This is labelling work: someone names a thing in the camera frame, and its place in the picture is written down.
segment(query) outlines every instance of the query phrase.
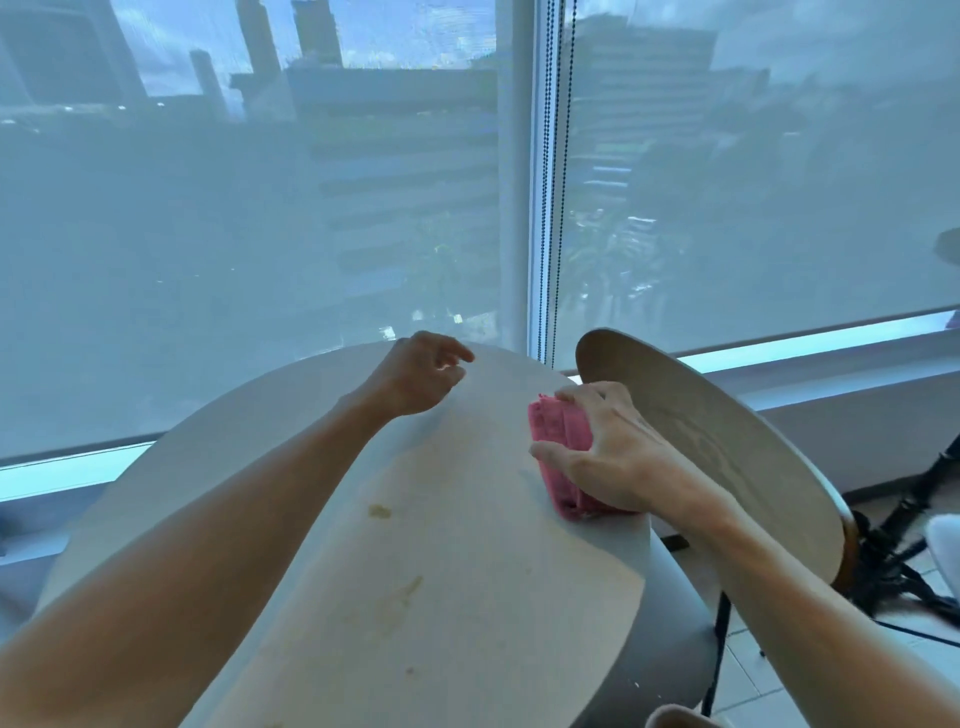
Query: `forearm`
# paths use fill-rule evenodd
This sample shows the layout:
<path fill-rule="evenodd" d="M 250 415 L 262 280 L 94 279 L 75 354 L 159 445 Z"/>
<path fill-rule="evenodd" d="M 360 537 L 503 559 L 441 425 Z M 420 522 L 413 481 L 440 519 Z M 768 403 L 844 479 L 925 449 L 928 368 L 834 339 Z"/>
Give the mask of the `forearm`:
<path fill-rule="evenodd" d="M 106 561 L 6 645 L 0 717 L 178 725 L 384 424 L 363 401 L 342 400 Z"/>
<path fill-rule="evenodd" d="M 960 726 L 960 693 L 731 501 L 685 530 L 813 728 Z"/>

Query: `right arm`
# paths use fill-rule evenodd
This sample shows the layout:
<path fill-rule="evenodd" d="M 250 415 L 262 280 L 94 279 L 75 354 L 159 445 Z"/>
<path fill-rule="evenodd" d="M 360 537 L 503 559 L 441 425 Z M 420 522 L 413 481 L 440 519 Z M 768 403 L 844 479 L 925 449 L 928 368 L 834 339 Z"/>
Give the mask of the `right arm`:
<path fill-rule="evenodd" d="M 623 385 L 557 394 L 587 412 L 593 448 L 544 442 L 531 454 L 590 495 L 684 534 L 813 728 L 960 727 L 960 692 L 774 541 L 643 420 Z"/>

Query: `hand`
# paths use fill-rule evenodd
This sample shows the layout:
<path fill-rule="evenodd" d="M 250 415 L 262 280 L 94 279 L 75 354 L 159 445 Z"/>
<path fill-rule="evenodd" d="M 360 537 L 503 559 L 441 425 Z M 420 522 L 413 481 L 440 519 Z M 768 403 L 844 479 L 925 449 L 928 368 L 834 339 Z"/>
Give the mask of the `hand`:
<path fill-rule="evenodd" d="M 389 421 L 436 406 L 466 372 L 473 352 L 450 336 L 418 331 L 398 339 L 356 395 Z"/>
<path fill-rule="evenodd" d="M 585 493 L 626 511 L 653 513 L 678 529 L 705 501 L 729 497 L 640 416 L 619 382 L 565 387 L 557 397 L 587 414 L 593 447 L 536 442 L 530 454 Z"/>

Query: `person's left hand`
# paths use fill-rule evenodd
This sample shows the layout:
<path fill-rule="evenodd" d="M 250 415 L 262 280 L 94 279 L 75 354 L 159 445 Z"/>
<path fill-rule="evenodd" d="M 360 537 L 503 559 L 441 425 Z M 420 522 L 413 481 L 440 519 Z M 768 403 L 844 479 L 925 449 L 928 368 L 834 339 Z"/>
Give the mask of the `person's left hand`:
<path fill-rule="evenodd" d="M 386 420 L 425 412 L 464 378 L 473 352 L 451 336 L 418 331 L 399 339 L 356 395 Z"/>

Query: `left arm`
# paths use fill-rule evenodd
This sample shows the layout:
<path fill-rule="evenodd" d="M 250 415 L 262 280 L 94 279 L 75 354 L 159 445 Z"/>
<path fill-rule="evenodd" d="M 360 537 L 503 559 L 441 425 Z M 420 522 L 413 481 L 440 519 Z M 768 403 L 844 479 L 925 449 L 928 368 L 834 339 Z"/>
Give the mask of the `left arm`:
<path fill-rule="evenodd" d="M 421 332 L 293 439 L 110 557 L 0 650 L 0 724 L 180 724 L 243 641 L 363 447 L 473 354 Z"/>

